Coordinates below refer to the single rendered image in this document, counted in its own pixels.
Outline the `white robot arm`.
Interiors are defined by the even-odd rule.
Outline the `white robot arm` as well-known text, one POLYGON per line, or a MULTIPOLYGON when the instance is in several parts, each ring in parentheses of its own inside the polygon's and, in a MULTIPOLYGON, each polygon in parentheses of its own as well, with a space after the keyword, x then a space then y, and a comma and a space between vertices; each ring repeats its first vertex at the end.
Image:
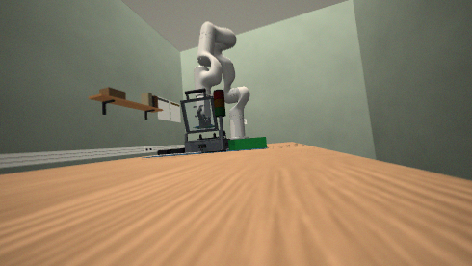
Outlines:
POLYGON ((214 96, 211 94, 211 87, 219 85, 223 76, 224 102, 227 104, 238 102, 229 110, 231 138, 228 139, 249 138, 245 135, 244 122, 244 108, 249 101, 249 89, 247 87, 231 89, 235 79, 235 69, 232 61, 222 53, 235 44, 236 36, 232 31, 205 22, 200 29, 197 51, 197 61, 200 66, 194 68, 195 90, 205 88, 206 96, 214 96))

